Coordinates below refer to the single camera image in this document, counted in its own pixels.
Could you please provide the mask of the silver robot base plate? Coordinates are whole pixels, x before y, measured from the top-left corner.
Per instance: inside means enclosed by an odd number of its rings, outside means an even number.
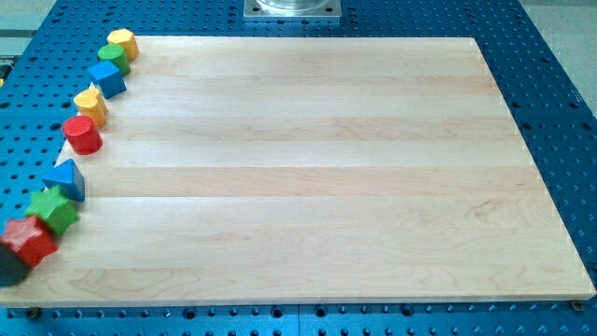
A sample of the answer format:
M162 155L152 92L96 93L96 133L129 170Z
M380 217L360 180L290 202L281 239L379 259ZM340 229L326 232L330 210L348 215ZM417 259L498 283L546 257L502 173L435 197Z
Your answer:
M338 21L341 0L244 0L243 17L249 21Z

